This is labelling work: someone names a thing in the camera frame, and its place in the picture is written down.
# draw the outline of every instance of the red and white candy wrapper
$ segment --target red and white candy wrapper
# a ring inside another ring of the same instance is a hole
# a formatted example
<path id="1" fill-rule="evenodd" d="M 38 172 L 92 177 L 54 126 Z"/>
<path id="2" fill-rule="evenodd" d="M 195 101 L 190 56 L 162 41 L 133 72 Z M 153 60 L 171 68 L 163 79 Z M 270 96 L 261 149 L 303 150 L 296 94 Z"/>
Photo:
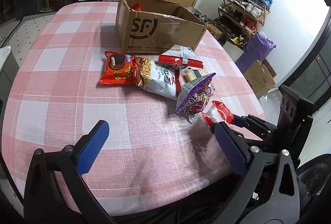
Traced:
<path id="1" fill-rule="evenodd" d="M 198 113 L 202 112 L 209 102 L 212 94 L 209 84 L 214 75 L 216 73 L 199 77 L 184 84 L 177 98 L 176 113 L 184 111 L 187 120 L 192 123 Z"/>
<path id="2" fill-rule="evenodd" d="M 206 113 L 202 112 L 202 116 L 209 127 L 221 121 L 229 124 L 233 124 L 234 121 L 234 115 L 224 103 L 219 101 L 213 101 L 211 108 Z"/>
<path id="3" fill-rule="evenodd" d="M 170 65 L 174 69 L 195 67 L 203 69 L 203 62 L 194 54 L 191 48 L 174 45 L 158 57 L 158 61 Z"/>

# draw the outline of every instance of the white wall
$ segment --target white wall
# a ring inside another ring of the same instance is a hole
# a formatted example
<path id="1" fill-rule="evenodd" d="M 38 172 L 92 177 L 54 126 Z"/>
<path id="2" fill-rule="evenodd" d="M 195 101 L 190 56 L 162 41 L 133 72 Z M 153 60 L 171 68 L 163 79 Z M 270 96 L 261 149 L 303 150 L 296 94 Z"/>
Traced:
<path id="1" fill-rule="evenodd" d="M 218 17 L 217 7 L 223 0 L 201 0 L 197 6 L 210 18 Z M 273 0 L 265 26 L 261 28 L 276 48 L 267 57 L 282 82 L 311 46 L 328 12 L 324 0 Z"/>

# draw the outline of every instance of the purple snack bag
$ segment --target purple snack bag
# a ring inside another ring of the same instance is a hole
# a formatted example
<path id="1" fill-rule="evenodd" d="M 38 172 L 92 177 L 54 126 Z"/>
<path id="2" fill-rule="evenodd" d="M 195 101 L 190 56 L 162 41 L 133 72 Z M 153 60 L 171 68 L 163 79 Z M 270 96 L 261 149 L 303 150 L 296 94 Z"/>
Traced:
<path id="1" fill-rule="evenodd" d="M 192 123 L 198 113 L 202 112 L 212 94 L 209 83 L 216 73 L 212 73 L 203 77 L 192 80 L 181 87 L 177 97 L 176 113 L 184 111 L 187 120 Z"/>

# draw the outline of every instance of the cardboard box on floor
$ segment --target cardboard box on floor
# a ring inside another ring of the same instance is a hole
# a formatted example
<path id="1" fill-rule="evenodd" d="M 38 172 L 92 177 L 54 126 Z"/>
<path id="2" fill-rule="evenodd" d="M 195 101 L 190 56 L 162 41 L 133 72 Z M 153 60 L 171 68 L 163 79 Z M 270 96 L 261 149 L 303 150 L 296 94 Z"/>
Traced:
<path id="1" fill-rule="evenodd" d="M 140 2 L 143 11 L 130 6 Z M 163 53 L 173 45 L 199 45 L 206 25 L 179 4 L 163 0 L 120 0 L 116 29 L 123 52 Z"/>
<path id="2" fill-rule="evenodd" d="M 207 30 L 211 33 L 212 36 L 214 36 L 216 40 L 218 40 L 221 37 L 222 32 L 210 23 L 206 23 L 206 25 L 207 25 Z"/>
<path id="3" fill-rule="evenodd" d="M 275 86 L 275 81 L 268 69 L 258 60 L 247 69 L 244 77 L 258 99 L 267 94 Z"/>

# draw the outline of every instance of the metal screw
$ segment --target metal screw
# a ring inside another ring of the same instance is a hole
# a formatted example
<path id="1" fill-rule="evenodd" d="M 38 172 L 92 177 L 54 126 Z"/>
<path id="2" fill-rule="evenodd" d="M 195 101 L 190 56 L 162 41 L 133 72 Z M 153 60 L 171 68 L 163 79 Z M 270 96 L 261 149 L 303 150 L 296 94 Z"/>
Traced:
<path id="1" fill-rule="evenodd" d="M 257 146 L 251 146 L 251 152 L 258 153 L 260 149 Z"/>
<path id="2" fill-rule="evenodd" d="M 67 146 L 65 146 L 65 147 L 64 147 L 64 151 L 65 151 L 65 152 L 71 152 L 71 151 L 73 151 L 73 146 L 72 146 L 72 145 L 67 145 Z"/>
<path id="3" fill-rule="evenodd" d="M 36 149 L 35 151 L 34 151 L 34 154 L 35 155 L 40 155 L 42 153 L 42 149 Z"/>
<path id="4" fill-rule="evenodd" d="M 282 154 L 283 154 L 284 156 L 288 156 L 290 153 L 289 153 L 288 150 L 283 149 L 283 150 L 282 150 Z"/>

